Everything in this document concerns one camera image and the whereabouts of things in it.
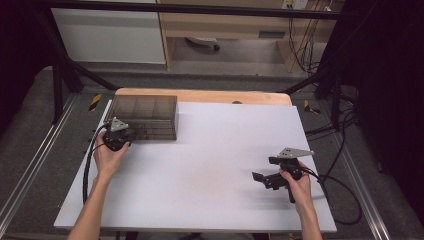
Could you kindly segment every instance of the electrical cable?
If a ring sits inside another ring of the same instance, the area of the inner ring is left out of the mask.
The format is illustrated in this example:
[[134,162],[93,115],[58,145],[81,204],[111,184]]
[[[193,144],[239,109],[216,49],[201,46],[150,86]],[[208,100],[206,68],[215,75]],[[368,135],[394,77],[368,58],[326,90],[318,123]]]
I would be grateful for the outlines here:
[[346,141],[345,141],[345,140],[346,140],[346,131],[345,131],[345,129],[346,129],[346,127],[345,127],[346,118],[347,118],[350,114],[352,114],[352,113],[354,113],[354,111],[351,111],[351,112],[349,112],[348,114],[346,114],[346,116],[345,116],[345,117],[344,117],[344,119],[343,119],[343,124],[342,124],[342,142],[341,142],[341,144],[340,144],[340,148],[339,148],[339,151],[338,151],[338,152],[337,152],[337,154],[336,154],[336,157],[334,158],[334,160],[333,160],[333,162],[332,162],[332,164],[331,164],[330,168],[328,169],[327,173],[324,175],[323,182],[325,182],[325,180],[327,180],[327,177],[330,175],[331,171],[333,170],[334,166],[335,166],[335,165],[336,165],[336,163],[337,163],[337,160],[339,159],[340,154],[342,153],[342,150],[343,150],[344,144],[345,144],[345,142],[346,142]]
[[96,149],[97,149],[97,148],[99,148],[99,147],[101,147],[101,146],[103,146],[103,145],[105,145],[105,144],[104,144],[104,143],[102,143],[102,144],[98,145],[97,147],[95,147],[95,148],[91,151],[91,153],[90,153],[90,154],[93,154],[93,153],[94,153],[94,151],[96,151]]
[[361,204],[359,202],[358,197],[356,197],[356,194],[353,192],[352,189],[350,189],[346,184],[344,184],[342,181],[338,180],[335,177],[326,176],[326,175],[317,175],[314,171],[312,171],[310,168],[307,168],[307,167],[302,167],[301,169],[302,169],[303,172],[306,172],[309,175],[311,175],[311,176],[313,176],[313,177],[315,177],[317,179],[317,182],[320,184],[320,186],[321,186],[321,188],[322,188],[322,190],[324,192],[324,196],[327,198],[327,201],[328,202],[330,202],[330,197],[328,195],[328,191],[327,191],[327,188],[325,186],[325,183],[322,181],[323,178],[330,179],[330,180],[332,180],[332,181],[340,184],[343,188],[345,188],[353,196],[353,199],[355,200],[355,203],[357,204],[358,209],[359,209],[358,216],[353,221],[349,221],[349,222],[341,221],[339,219],[334,218],[334,221],[335,222],[337,222],[339,224],[343,224],[343,225],[355,225],[359,221],[361,221],[362,215],[363,215]]
[[335,177],[332,177],[332,176],[324,176],[324,175],[319,175],[319,177],[320,178],[327,178],[327,179],[330,179],[330,180],[333,180],[334,182],[336,182],[336,183],[338,183],[338,184],[340,184],[343,188],[345,188],[352,196],[353,196],[353,198],[354,198],[354,200],[355,200],[355,203],[357,204],[357,206],[358,206],[358,209],[359,209],[359,211],[358,211],[358,216],[356,217],[356,219],[355,220],[353,220],[353,221],[350,221],[350,222],[344,222],[344,221],[341,221],[341,220],[338,220],[338,219],[336,219],[336,218],[334,218],[334,221],[335,222],[337,222],[337,223],[340,223],[340,224],[343,224],[343,225],[355,225],[355,224],[357,224],[357,223],[359,223],[359,221],[361,221],[361,218],[362,218],[362,215],[363,215],[363,212],[362,212],[362,208],[361,208],[361,203],[359,202],[359,199],[358,199],[358,197],[356,197],[356,194],[355,194],[355,192],[353,192],[353,190],[352,189],[350,189],[346,184],[344,184],[342,181],[340,181],[340,180],[338,180],[337,178],[335,178]]
[[[318,0],[318,2],[315,4],[315,8],[313,10],[316,10],[318,8],[320,1],[321,0]],[[296,35],[296,29],[295,29],[295,26],[294,26],[293,18],[289,18],[289,47],[290,47],[290,51],[293,54],[297,64],[301,68],[301,70],[308,73],[309,75],[313,74],[312,68],[311,68],[312,55],[313,55],[313,44],[311,44],[310,42],[312,41],[312,39],[314,37],[315,30],[316,30],[317,25],[318,25],[318,21],[319,21],[319,19],[315,20],[315,22],[313,23],[313,26],[311,27],[312,31],[309,34],[308,39],[306,40],[307,44],[303,48],[296,51],[295,45],[294,45],[294,40],[293,40],[293,35]],[[311,24],[311,22],[309,22],[309,24],[307,26],[307,30],[310,28],[310,24]],[[306,52],[308,51],[308,43],[309,43],[309,45],[311,45],[311,47],[309,47],[309,55],[308,55],[309,63],[306,64],[306,62],[307,62]]]
[[329,64],[330,60],[334,58],[334,56],[337,55],[337,53],[340,51],[340,49],[343,49],[345,45],[359,32],[359,29],[364,25],[365,21],[368,20],[369,16],[371,15],[371,12],[377,7],[378,3],[381,0],[376,0],[374,2],[374,5],[371,7],[371,9],[368,11],[368,13],[363,18],[362,22],[359,23],[359,25],[353,30],[352,34],[350,34],[344,42],[342,42],[339,47],[334,51],[334,53],[328,57],[324,62],[320,63],[321,67],[324,67],[325,65]]
[[107,126],[108,126],[107,124],[104,124],[99,129],[97,129],[96,133],[94,133],[93,139],[91,139],[90,150],[88,151],[88,154],[87,154],[87,159],[86,159],[85,168],[84,168],[84,176],[83,176],[83,180],[82,180],[82,201],[83,201],[84,204],[85,204],[85,202],[87,201],[87,198],[88,198],[88,173],[90,171],[91,156],[93,154],[93,151],[95,150],[94,144],[96,142],[96,138],[99,135],[100,131],[103,128],[106,128]]
[[333,4],[333,0],[330,1],[330,4],[328,4],[327,7],[329,7],[331,9],[331,5]]
[[[339,124],[342,124],[342,125],[345,124],[345,128],[348,128],[349,126],[351,126],[352,124],[355,123],[355,121],[352,121],[352,120],[356,120],[356,118],[357,118],[357,116],[355,115],[354,117],[346,120],[345,122],[339,122]],[[317,134],[320,134],[320,133],[323,133],[323,132],[326,132],[326,131],[332,130],[332,129],[335,129],[334,126],[330,126],[330,127],[327,127],[327,128],[321,129],[321,130],[320,129],[312,130],[312,131],[309,131],[308,134],[306,134],[306,137],[309,138],[309,137],[312,137],[314,135],[317,135]],[[313,139],[308,139],[308,142],[315,141],[315,140],[321,139],[323,137],[330,136],[331,134],[334,134],[336,132],[338,132],[338,131],[334,130],[330,133],[321,135],[319,137],[316,137],[316,138],[313,138]]]
[[[344,100],[344,101],[348,102],[351,105],[354,105],[358,101],[357,100],[358,99],[358,88],[355,88],[355,95],[356,95],[355,98],[349,97],[346,94],[344,94],[343,91],[342,91],[342,89],[339,89],[339,90],[340,90],[340,99],[341,100]],[[329,95],[332,96],[333,94],[334,94],[334,91],[333,90],[330,90],[329,91]]]

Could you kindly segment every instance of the gray floor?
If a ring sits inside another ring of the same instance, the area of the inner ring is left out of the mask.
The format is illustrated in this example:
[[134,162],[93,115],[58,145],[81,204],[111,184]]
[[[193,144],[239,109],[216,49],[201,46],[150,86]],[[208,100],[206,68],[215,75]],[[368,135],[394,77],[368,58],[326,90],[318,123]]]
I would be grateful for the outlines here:
[[[220,41],[221,50],[197,46],[180,39],[174,57],[174,68],[170,71],[100,73],[107,80],[125,87],[188,88],[214,90],[256,90],[275,92],[283,90],[305,77],[304,73],[287,73],[272,41]],[[0,144],[0,206],[4,206],[9,195],[24,173],[26,166],[40,146],[51,127],[53,118],[51,73],[40,73],[22,110],[15,115],[12,124],[1,138]],[[100,119],[106,99],[113,93],[104,92],[98,108],[88,111],[93,94],[98,86],[86,81],[84,93],[77,96],[67,124],[53,145],[26,198],[16,212],[7,229],[10,236],[16,233],[66,235],[67,231],[52,227],[59,211],[57,205],[66,197],[76,171],[81,164],[88,139]],[[326,101],[314,99],[313,86],[293,94],[293,104],[298,106],[305,130],[316,129],[327,124],[323,114],[305,112],[305,100],[312,108],[322,109]],[[349,103],[343,103],[347,109]],[[361,127],[350,126],[346,131],[346,147],[377,206],[377,209],[392,239],[423,239],[424,230],[405,201],[396,182],[390,175],[377,171],[376,162],[364,138]],[[317,154],[314,157],[318,171],[325,173],[334,158],[338,145],[333,136],[310,141]],[[341,161],[336,164],[332,176],[351,186]],[[355,218],[358,208],[353,198],[340,186],[328,182],[333,217],[342,221]],[[358,224],[337,224],[338,232],[325,234],[327,239],[374,239],[368,221],[362,217]],[[274,235],[274,239],[288,239],[286,234]]]

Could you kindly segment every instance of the white cabinet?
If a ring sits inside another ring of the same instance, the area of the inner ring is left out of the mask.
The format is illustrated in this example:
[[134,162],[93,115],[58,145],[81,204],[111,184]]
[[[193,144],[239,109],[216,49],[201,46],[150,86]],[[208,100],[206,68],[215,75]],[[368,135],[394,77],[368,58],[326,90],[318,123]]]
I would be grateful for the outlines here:
[[[155,0],[125,2],[155,3]],[[75,61],[165,64],[157,13],[52,9]]]

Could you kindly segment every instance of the wall outlet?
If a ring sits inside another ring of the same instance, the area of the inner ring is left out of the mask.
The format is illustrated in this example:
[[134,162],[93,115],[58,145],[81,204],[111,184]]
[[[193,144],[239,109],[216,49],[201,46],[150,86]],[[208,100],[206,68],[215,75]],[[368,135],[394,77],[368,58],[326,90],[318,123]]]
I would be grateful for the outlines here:
[[295,10],[305,10],[308,0],[294,0],[293,9]]
[[294,0],[284,0],[281,9],[290,9],[293,6]]

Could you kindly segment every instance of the human arm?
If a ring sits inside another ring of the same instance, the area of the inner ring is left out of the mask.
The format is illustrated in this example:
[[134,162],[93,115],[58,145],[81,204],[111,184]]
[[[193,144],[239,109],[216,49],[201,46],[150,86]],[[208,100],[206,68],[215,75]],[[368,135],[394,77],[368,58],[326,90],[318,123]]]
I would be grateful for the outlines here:
[[309,174],[304,173],[299,180],[294,180],[289,172],[280,169],[280,174],[285,178],[296,200],[296,211],[300,217],[302,225],[303,240],[320,240],[322,239],[319,229],[318,217],[315,206],[312,201],[311,180]]
[[100,234],[100,222],[104,200],[112,176],[118,170],[122,157],[128,150],[126,143],[121,150],[111,151],[103,143],[104,132],[100,133],[96,139],[97,149],[94,152],[94,159],[97,166],[97,177],[93,180],[90,195],[72,228],[68,240],[98,240]]

